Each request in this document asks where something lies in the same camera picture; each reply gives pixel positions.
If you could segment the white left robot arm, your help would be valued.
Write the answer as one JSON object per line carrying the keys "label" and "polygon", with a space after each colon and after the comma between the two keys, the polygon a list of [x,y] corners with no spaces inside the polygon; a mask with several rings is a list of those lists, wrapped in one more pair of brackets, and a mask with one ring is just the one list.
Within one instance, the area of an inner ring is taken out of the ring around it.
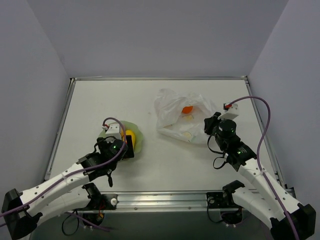
{"label": "white left robot arm", "polygon": [[97,209],[101,193],[93,181],[106,176],[112,187],[111,174],[118,162],[133,156],[130,135],[99,137],[93,152],[59,175],[27,190],[9,190],[4,195],[0,216],[11,239],[28,236],[41,223],[61,213],[74,209]]}

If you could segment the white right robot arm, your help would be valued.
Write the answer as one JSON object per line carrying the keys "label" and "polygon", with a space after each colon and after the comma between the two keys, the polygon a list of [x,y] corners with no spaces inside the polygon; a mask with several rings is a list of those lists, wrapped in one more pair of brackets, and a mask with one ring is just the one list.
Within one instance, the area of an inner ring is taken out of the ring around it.
{"label": "white right robot arm", "polygon": [[316,211],[291,196],[258,162],[257,154],[236,134],[232,119],[216,112],[204,119],[204,133],[214,137],[225,163],[243,176],[257,190],[248,190],[235,180],[222,188],[222,200],[227,206],[245,208],[262,221],[275,240],[306,240],[315,233]]}

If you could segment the green wavy glass bowl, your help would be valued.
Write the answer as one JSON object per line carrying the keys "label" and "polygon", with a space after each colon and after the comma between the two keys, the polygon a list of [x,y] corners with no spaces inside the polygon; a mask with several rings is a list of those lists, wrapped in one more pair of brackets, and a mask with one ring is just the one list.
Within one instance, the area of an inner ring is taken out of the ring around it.
{"label": "green wavy glass bowl", "polygon": [[[141,150],[142,150],[142,143],[143,143],[143,139],[144,139],[144,136],[143,136],[143,133],[140,131],[140,129],[138,128],[138,126],[132,122],[128,122],[128,121],[125,121],[125,120],[120,120],[120,123],[122,124],[122,126],[124,127],[124,130],[132,130],[134,133],[135,133],[135,136],[136,136],[136,142],[135,142],[135,147],[133,148],[133,151],[135,154],[138,154]],[[100,132],[100,134],[98,135],[97,138],[99,137],[110,137],[110,136],[105,136],[103,134],[103,126],[105,125],[109,125],[109,124],[119,124],[117,121],[112,121],[111,123],[106,123],[103,122],[102,123],[102,131]]]}

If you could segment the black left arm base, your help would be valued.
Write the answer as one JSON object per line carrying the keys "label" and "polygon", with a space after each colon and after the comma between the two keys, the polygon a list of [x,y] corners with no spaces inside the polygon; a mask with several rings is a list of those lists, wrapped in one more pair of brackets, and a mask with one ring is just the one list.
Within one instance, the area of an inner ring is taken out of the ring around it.
{"label": "black left arm base", "polygon": [[88,183],[82,188],[88,193],[89,203],[80,209],[81,215],[86,221],[100,226],[105,218],[104,210],[116,210],[118,195],[101,193],[94,183]]}

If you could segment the white plastic bag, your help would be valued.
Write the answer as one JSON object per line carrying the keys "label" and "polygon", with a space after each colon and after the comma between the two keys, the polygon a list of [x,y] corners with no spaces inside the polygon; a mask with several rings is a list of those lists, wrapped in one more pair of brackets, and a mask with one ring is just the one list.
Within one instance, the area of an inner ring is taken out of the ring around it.
{"label": "white plastic bag", "polygon": [[[191,113],[182,113],[186,106],[193,106]],[[204,119],[217,111],[214,102],[199,93],[179,94],[169,88],[158,91],[154,109],[158,133],[195,145],[207,143]]]}

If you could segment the orange fake fruit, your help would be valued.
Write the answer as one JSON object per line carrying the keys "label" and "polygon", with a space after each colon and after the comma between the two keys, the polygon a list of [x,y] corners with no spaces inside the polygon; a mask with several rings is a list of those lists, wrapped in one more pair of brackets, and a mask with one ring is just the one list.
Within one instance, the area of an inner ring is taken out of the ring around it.
{"label": "orange fake fruit", "polygon": [[193,111],[193,106],[185,106],[183,109],[182,109],[182,113],[183,114],[189,114],[189,113],[191,113],[192,111]]}

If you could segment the yellow fake banana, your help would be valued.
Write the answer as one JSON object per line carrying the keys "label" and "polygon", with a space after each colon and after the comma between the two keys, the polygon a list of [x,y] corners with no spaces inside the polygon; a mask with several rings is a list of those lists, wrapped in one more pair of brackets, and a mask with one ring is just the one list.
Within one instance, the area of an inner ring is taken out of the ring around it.
{"label": "yellow fake banana", "polygon": [[132,130],[127,129],[125,131],[125,134],[126,134],[126,138],[128,138],[128,137],[131,138],[132,147],[135,148],[135,144],[136,144],[136,135],[135,135],[135,133]]}

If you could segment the peach coloured fake peach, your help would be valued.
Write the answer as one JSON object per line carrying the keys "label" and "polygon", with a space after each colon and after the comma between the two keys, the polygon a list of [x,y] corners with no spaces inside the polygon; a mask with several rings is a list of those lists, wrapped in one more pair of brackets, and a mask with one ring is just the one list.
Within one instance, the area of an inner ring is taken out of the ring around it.
{"label": "peach coloured fake peach", "polygon": [[125,142],[126,141],[126,136],[125,136],[126,134],[124,132],[122,132],[120,135],[121,135],[122,141]]}

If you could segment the aluminium front frame rail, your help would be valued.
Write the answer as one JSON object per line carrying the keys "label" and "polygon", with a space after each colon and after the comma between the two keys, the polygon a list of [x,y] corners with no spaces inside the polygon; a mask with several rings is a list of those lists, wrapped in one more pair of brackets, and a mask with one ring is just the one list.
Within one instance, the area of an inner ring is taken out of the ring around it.
{"label": "aluminium front frame rail", "polygon": [[[159,208],[161,206],[173,206],[178,202],[186,204],[188,202],[199,202],[201,206],[205,205],[207,192],[224,192],[223,190],[216,191],[169,191],[169,192],[101,192],[103,194],[117,194],[118,203],[116,208],[121,208],[126,205],[142,205]],[[228,196],[224,192],[227,199],[235,200],[235,196]],[[71,209],[82,209],[89,203],[88,193],[83,188],[76,188],[69,191],[57,199],[46,203],[45,208],[56,212],[58,215],[63,211]]]}

